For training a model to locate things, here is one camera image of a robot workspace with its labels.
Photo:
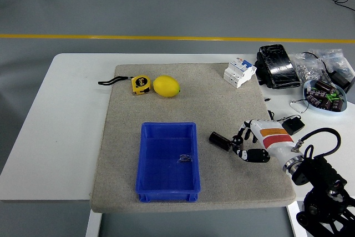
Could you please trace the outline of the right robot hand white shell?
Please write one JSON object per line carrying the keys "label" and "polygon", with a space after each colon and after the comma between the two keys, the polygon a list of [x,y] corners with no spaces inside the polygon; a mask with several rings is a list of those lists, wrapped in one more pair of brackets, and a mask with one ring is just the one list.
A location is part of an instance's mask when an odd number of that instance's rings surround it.
{"label": "right robot hand white shell", "polygon": [[[249,137],[261,147],[244,149],[244,141]],[[296,143],[283,126],[274,120],[244,122],[238,134],[233,137],[232,151],[250,163],[267,163],[274,157],[284,171],[303,161],[303,154],[296,149]]]}

